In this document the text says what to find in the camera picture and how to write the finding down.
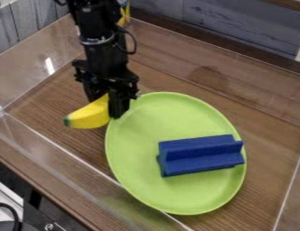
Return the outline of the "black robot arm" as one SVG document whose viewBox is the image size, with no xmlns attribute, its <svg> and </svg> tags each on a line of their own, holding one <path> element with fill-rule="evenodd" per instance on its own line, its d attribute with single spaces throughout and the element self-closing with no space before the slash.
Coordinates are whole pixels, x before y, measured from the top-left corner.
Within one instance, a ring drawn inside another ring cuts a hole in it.
<svg viewBox="0 0 300 231">
<path fill-rule="evenodd" d="M 129 56 L 137 52 L 137 41 L 128 30 L 130 0 L 54 1 L 69 8 L 80 30 L 86 59 L 73 61 L 75 79 L 90 102 L 109 96 L 109 115 L 120 118 L 140 91 L 140 77 L 129 69 Z"/>
</svg>

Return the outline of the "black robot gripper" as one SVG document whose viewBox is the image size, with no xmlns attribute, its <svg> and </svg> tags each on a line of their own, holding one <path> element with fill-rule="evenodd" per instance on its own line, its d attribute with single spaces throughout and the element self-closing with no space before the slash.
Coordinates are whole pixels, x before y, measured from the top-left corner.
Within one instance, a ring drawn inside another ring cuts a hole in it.
<svg viewBox="0 0 300 231">
<path fill-rule="evenodd" d="M 82 46 L 86 59 L 71 62 L 75 79 L 84 85 L 90 102 L 109 93 L 109 115 L 118 119 L 137 98 L 140 78 L 128 67 L 129 56 L 136 51 L 128 49 L 125 41 L 82 41 Z"/>
</svg>

